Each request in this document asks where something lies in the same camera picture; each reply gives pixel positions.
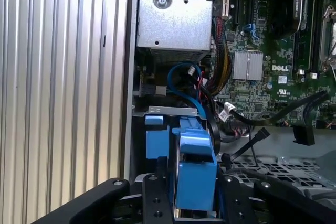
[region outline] green circuit board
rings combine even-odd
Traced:
[[[294,36],[282,40],[269,38],[268,1],[255,0],[254,20],[259,40],[244,34],[242,36],[242,29],[239,26],[233,30],[230,20],[226,23],[227,37],[231,37],[227,44],[233,62],[236,52],[255,50],[264,54],[262,80],[239,81],[231,78],[217,99],[232,103],[238,112],[253,119],[260,112],[277,112],[291,101],[326,90],[331,97],[330,100],[312,111],[310,120],[314,127],[330,128],[336,122],[336,81],[332,70],[320,71],[318,79],[311,79],[307,75],[300,76],[292,72]],[[336,0],[324,0],[325,7],[333,4],[336,6]],[[311,37],[303,36],[301,40],[306,45],[310,45]],[[298,63],[302,68],[306,68],[308,65],[309,46],[305,51],[305,56]],[[287,115],[285,124],[279,123],[278,126],[301,123],[303,110],[304,107],[300,107],[291,112]]]

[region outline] heatsink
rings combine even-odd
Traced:
[[[264,54],[261,52],[236,52],[234,60],[234,80],[261,81]]]

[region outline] dell logo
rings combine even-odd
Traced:
[[[272,65],[272,71],[284,71],[284,72],[288,72],[289,69],[288,69],[287,66]]]

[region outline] corrugated metal panel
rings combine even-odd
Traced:
[[[1,223],[119,175],[126,4],[0,0]]]

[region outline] capacitor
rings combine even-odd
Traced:
[[[271,82],[268,82],[266,84],[266,89],[271,90],[273,88],[273,84]]]

